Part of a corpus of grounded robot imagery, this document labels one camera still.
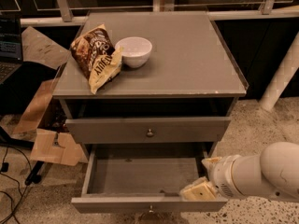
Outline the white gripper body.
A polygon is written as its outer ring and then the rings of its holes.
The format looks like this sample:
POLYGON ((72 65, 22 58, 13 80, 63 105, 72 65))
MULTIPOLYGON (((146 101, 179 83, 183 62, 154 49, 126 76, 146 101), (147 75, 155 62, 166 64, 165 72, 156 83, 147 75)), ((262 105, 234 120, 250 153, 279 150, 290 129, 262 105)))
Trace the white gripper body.
POLYGON ((242 197, 233 180, 233 165, 240 155, 221 157, 221 160, 208 171, 209 180, 216 190, 225 198, 238 199, 242 197))

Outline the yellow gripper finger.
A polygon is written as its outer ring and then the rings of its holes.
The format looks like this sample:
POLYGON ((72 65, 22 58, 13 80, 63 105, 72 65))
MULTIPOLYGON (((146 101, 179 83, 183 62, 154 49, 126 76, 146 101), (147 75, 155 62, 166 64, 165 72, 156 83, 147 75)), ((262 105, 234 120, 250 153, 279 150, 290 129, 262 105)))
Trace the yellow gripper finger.
POLYGON ((217 193, 206 177, 200 177, 180 191, 180 196, 187 201, 212 201, 217 193))
POLYGON ((221 160, 221 157, 205 158, 205 159, 201 160, 201 163, 205 166, 205 168, 208 171, 210 171, 220 160, 221 160))

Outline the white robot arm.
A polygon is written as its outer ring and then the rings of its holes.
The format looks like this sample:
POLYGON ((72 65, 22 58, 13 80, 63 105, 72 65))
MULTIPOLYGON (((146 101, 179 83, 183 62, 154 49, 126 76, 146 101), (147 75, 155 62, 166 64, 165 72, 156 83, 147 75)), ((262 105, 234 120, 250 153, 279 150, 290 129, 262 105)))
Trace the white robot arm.
POLYGON ((207 176, 180 191, 185 201, 262 197, 299 202, 299 145, 277 142, 260 154, 232 155, 202 160, 207 176))

